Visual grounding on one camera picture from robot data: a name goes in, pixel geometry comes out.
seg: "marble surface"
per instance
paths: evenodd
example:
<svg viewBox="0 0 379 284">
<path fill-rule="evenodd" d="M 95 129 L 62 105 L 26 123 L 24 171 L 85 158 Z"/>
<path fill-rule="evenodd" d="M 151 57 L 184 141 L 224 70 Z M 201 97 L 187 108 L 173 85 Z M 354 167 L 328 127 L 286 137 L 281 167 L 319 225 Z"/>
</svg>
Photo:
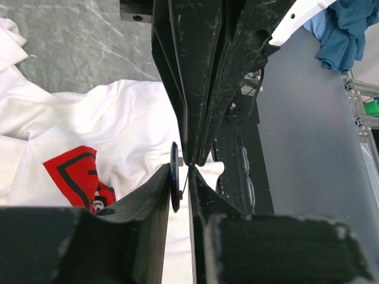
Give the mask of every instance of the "marble surface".
<svg viewBox="0 0 379 284">
<path fill-rule="evenodd" d="M 48 92 L 86 92 L 119 79 L 160 80 L 151 25 L 120 20 L 118 0 L 2 0 L 30 58 L 18 65 Z"/>
</svg>

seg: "wire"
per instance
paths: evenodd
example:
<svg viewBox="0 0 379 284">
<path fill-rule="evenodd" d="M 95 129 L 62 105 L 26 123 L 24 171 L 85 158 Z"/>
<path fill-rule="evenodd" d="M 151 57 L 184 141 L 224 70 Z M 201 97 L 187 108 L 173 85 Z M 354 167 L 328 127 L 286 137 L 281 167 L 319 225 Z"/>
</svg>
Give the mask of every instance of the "wire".
<svg viewBox="0 0 379 284">
<path fill-rule="evenodd" d="M 257 72 L 249 72 L 249 73 L 246 74 L 246 75 L 249 76 L 249 78 L 251 78 L 251 79 L 256 79 L 256 76 L 255 76 L 255 75 L 261 77 L 261 74 L 259 73 L 259 71 L 257 71 Z"/>
<path fill-rule="evenodd" d="M 183 196 L 183 193 L 185 191 L 185 186 L 187 185 L 187 180 L 188 180 L 188 172 L 187 172 L 187 177 L 185 178 L 185 183 L 184 183 L 184 188 L 183 188 L 183 191 L 182 191 L 182 196 Z"/>
<path fill-rule="evenodd" d="M 250 90 L 245 96 L 250 95 L 250 93 L 251 93 L 252 91 L 256 91 L 256 87 L 255 87 L 255 88 L 251 88 L 251 90 Z"/>
<path fill-rule="evenodd" d="M 253 112 L 253 109 L 254 109 L 254 106 L 255 106 L 255 102 L 256 102 L 256 99 L 258 97 L 259 91 L 261 90 L 264 77 L 265 77 L 265 69 L 261 69 L 261 78 L 259 79 L 258 85 L 257 85 L 257 87 L 255 89 L 255 95 L 254 95 L 254 97 L 252 98 L 252 100 L 250 102 L 249 113 L 241 121 L 236 121 L 233 118 L 231 118 L 230 121 L 232 123 L 234 123 L 234 124 L 242 124 L 246 120 L 248 120 L 249 116 Z"/>
</svg>

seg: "red logo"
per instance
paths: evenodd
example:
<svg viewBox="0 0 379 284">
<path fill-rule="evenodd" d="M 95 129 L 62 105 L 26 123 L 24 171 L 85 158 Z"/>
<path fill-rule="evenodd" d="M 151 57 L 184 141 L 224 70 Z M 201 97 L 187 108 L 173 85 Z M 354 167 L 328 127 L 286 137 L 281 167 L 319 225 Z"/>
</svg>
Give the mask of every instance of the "red logo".
<svg viewBox="0 0 379 284">
<path fill-rule="evenodd" d="M 91 212 L 115 202 L 114 189 L 98 179 L 95 159 L 95 149 L 80 146 L 43 163 L 71 205 Z"/>
</svg>

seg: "gray surface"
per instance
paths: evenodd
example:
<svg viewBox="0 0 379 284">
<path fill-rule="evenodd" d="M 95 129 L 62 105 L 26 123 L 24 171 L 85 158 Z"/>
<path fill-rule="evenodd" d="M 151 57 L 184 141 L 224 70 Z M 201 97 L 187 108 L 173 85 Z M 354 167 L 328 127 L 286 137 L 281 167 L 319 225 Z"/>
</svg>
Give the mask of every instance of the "gray surface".
<svg viewBox="0 0 379 284">
<path fill-rule="evenodd" d="M 300 29 L 266 67 L 259 132 L 274 210 L 345 220 L 379 279 L 378 204 L 342 79 L 321 69 L 318 49 Z"/>
<path fill-rule="evenodd" d="M 86 92 L 119 79 L 159 80 L 151 25 L 120 20 L 118 0 L 1 0 L 33 57 L 19 64 L 48 92 Z"/>
</svg>

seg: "black disc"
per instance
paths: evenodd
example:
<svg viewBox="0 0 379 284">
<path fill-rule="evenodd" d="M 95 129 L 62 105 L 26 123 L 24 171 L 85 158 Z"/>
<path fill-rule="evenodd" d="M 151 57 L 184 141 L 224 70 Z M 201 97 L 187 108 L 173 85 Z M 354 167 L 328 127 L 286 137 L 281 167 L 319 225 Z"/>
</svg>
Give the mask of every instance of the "black disc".
<svg viewBox="0 0 379 284">
<path fill-rule="evenodd" d="M 178 212 L 180 208 L 179 193 L 179 154 L 178 145 L 173 142 L 171 146 L 171 162 L 170 162 L 170 192 L 171 204 L 174 212 Z"/>
</svg>

